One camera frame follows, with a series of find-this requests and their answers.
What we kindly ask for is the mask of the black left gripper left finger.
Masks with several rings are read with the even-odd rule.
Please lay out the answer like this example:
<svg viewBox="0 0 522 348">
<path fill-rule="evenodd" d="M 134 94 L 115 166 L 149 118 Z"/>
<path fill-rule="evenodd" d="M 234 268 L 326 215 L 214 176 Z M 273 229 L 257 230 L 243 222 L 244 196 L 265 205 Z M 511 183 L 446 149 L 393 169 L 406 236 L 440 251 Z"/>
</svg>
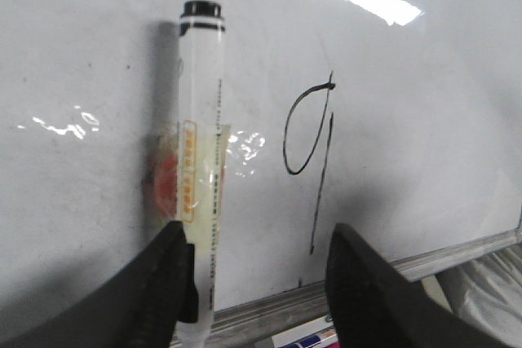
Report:
<svg viewBox="0 0 522 348">
<path fill-rule="evenodd" d="M 184 307 L 189 247 L 169 222 L 113 278 L 5 347 L 167 347 Z"/>
</svg>

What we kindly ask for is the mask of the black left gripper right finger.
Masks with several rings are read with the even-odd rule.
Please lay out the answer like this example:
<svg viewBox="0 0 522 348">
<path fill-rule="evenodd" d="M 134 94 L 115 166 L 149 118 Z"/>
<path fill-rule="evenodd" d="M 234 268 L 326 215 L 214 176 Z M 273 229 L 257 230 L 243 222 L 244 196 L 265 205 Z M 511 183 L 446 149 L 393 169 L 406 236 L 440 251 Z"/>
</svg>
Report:
<svg viewBox="0 0 522 348">
<path fill-rule="evenodd" d="M 442 271 L 515 244 L 521 230 L 388 262 L 350 225 L 335 226 L 325 292 L 342 347 L 519 347 L 521 335 L 494 332 L 452 311 Z"/>
</svg>

